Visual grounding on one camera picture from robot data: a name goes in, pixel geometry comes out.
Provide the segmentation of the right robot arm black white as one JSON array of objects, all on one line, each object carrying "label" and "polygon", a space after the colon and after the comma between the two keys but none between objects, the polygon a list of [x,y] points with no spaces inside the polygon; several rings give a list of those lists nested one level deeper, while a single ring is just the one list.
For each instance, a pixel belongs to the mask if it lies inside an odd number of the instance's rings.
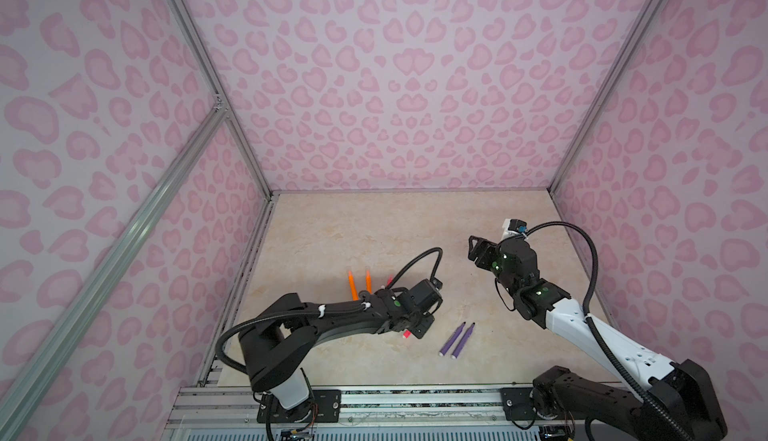
[{"label": "right robot arm black white", "polygon": [[532,382],[535,415],[578,414],[637,440],[725,438],[725,417],[703,367],[691,360],[675,362],[585,313],[567,291],[541,277],[537,254],[523,236],[498,243],[472,236],[468,244],[469,260],[493,275],[514,312],[569,341],[622,384],[611,387],[554,366]]}]

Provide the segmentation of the orange marker pen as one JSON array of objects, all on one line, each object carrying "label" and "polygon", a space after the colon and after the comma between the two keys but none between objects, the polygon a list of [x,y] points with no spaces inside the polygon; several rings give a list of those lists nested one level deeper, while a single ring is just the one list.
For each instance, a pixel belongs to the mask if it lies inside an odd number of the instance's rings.
[{"label": "orange marker pen", "polygon": [[347,280],[348,280],[351,297],[353,300],[356,301],[359,299],[359,295],[358,295],[358,290],[355,282],[355,277],[351,269],[347,269]]},{"label": "orange marker pen", "polygon": [[366,291],[372,294],[373,282],[372,282],[371,270],[369,267],[366,267],[366,270],[365,270],[365,285],[366,285]]}]

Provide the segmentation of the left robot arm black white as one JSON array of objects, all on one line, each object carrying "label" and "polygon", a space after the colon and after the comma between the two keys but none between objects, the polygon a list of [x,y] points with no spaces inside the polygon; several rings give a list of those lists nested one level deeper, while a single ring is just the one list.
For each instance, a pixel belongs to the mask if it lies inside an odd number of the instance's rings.
[{"label": "left robot arm black white", "polygon": [[357,300],[332,304],[304,302],[296,293],[280,297],[259,316],[242,322],[217,341],[223,349],[236,337],[243,360],[219,353],[222,363],[246,375],[253,392],[266,393],[285,411],[313,397],[300,368],[316,346],[355,335],[408,331],[421,339],[442,305],[443,283],[424,279],[412,288],[383,288],[363,292]]}]

